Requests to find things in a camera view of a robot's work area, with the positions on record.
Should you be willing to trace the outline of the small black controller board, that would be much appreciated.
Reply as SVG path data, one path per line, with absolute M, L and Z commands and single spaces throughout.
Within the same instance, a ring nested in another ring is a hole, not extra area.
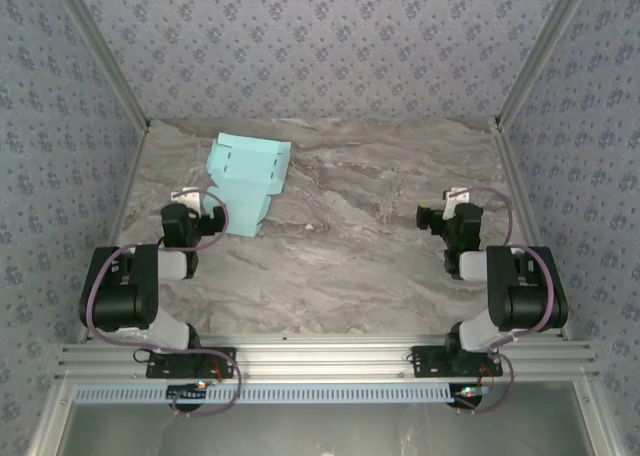
M 172 405 L 198 405 L 206 399 L 207 386 L 199 383 L 169 385 L 165 399 Z
M 489 387 L 481 384 L 452 383 L 449 385 L 453 401 L 449 406 L 456 409 L 473 410 L 479 406 L 482 399 L 490 391 Z

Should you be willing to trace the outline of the aluminium corner post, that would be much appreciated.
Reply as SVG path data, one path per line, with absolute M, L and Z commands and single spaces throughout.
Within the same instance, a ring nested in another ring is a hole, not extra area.
M 133 89 L 122 72 L 114 53 L 96 24 L 90 8 L 84 0 L 61 0 L 69 16 L 88 45 L 106 80 L 112 86 L 131 121 L 142 131 L 148 127 L 148 119 Z
M 582 0 L 556 0 L 551 7 L 496 115 L 496 126 L 501 133 L 505 133 L 513 123 L 581 2 Z

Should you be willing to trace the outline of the grey metal sheet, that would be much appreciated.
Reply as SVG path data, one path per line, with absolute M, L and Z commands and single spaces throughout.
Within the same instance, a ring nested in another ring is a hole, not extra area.
M 572 402 L 488 415 L 440 404 L 240 405 L 179 418 L 165 406 L 79 405 L 58 456 L 595 456 Z

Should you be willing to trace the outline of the aluminium mounting rail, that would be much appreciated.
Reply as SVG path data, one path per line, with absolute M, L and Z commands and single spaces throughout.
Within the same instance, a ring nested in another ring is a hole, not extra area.
M 439 345 L 428 336 L 259 335 L 205 338 L 208 346 L 234 347 L 242 374 L 258 382 L 404 382 L 413 378 L 411 348 Z M 534 336 L 500 349 L 519 381 L 552 382 L 593 379 L 600 375 L 591 345 L 557 334 Z M 97 341 L 68 344 L 54 367 L 57 378 L 80 381 L 133 381 L 145 369 L 131 348 Z

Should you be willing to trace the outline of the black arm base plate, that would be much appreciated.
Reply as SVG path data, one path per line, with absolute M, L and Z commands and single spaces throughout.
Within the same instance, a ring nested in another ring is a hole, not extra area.
M 444 346 L 413 346 L 408 361 L 416 378 L 478 378 L 503 375 L 500 363 L 486 354 L 447 349 Z
M 133 358 L 146 366 L 148 379 L 232 379 L 235 370 L 233 365 L 220 356 L 211 354 L 163 354 L 149 352 L 145 359 L 140 359 L 137 350 Z

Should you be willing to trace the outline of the aluminium lower frame bar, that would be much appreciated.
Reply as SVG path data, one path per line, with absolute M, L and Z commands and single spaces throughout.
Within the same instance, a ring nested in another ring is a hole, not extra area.
M 73 406 L 75 384 L 55 380 L 47 397 L 26 456 L 56 456 Z
M 578 406 L 595 456 L 619 456 L 605 412 L 606 397 L 598 383 L 583 377 L 574 382 Z

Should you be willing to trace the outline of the aluminium side rail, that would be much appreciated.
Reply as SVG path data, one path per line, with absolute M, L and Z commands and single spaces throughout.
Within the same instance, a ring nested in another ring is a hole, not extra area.
M 515 225 L 518 227 L 512 243 L 526 247 L 541 246 L 541 235 L 508 136 L 494 120 L 489 119 L 489 122 L 491 123 L 491 134 L 496 140 L 506 185 L 509 188 L 512 211 L 516 220 Z
M 124 189 L 123 189 L 123 192 L 122 192 L 122 195 L 121 195 L 121 198 L 120 198 L 120 203 L 119 203 L 119 206 L 117 208 L 113 224 L 111 225 L 109 236 L 107 238 L 107 245 L 108 246 L 115 246 L 118 243 L 119 236 L 121 234 L 122 227 L 123 227 L 124 220 L 125 220 L 125 216 L 126 216 L 126 210 L 128 208 L 129 199 L 130 199 L 130 196 L 131 196 L 131 191 L 132 191 L 132 188 L 133 188 L 133 185 L 134 185 L 134 181 L 135 181 L 135 178 L 136 178 L 136 174 L 137 174 L 137 171 L 138 171 L 140 158 L 141 158 L 141 155 L 142 155 L 142 151 L 143 151 L 143 148 L 144 148 L 144 145 L 145 145 L 146 138 L 147 138 L 147 136 L 149 134 L 151 123 L 152 123 L 151 119 L 147 119 L 145 121 L 145 124 L 143 126 L 139 141 L 138 141 L 136 149 L 135 149 L 135 153 L 133 154 L 133 159 L 132 159 L 131 164 L 129 166 L 129 170 L 128 170 L 127 177 L 126 177 L 125 184 L 124 184 Z

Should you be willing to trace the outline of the light teal paper box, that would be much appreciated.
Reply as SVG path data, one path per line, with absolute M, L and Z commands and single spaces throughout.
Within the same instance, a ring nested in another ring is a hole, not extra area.
M 229 234 L 254 237 L 274 195 L 282 192 L 291 158 L 289 142 L 220 133 L 206 162 L 213 185 L 202 206 L 210 214 L 225 203 Z

